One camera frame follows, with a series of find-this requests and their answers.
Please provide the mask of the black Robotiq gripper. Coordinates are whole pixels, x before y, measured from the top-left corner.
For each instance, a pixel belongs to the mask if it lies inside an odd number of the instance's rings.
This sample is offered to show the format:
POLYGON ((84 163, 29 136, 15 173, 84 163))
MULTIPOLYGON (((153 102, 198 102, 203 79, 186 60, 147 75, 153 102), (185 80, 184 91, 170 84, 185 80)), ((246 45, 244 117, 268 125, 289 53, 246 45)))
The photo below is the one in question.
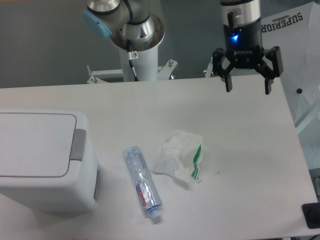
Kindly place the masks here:
POLYGON ((225 82, 226 91, 233 89, 231 71, 235 69, 254 69, 264 77, 264 91, 269 95, 274 79, 283 72, 281 49, 274 46, 264 49, 262 45, 261 21, 236 25, 234 20, 228 20, 223 26, 226 50, 217 48, 212 53, 212 71, 215 76, 225 82), (224 59, 229 61, 223 68, 224 59))

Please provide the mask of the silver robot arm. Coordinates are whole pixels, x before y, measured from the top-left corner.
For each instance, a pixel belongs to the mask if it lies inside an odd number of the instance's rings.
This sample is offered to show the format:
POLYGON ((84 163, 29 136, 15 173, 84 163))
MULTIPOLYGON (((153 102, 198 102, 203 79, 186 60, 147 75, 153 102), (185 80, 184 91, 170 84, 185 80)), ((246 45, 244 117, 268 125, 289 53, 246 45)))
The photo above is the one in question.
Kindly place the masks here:
MULTIPOLYGON (((220 77, 230 92, 233 69, 255 70, 264 77, 265 93, 269 94, 274 79, 283 72, 283 62, 278 46, 263 47, 260 2, 222 0, 220 6, 225 48, 212 53, 205 76, 220 77)), ((170 77, 176 63, 158 66, 158 47, 165 29, 161 19, 151 13, 149 1, 89 0, 82 14, 96 35, 110 38, 118 48, 126 82, 170 77)))

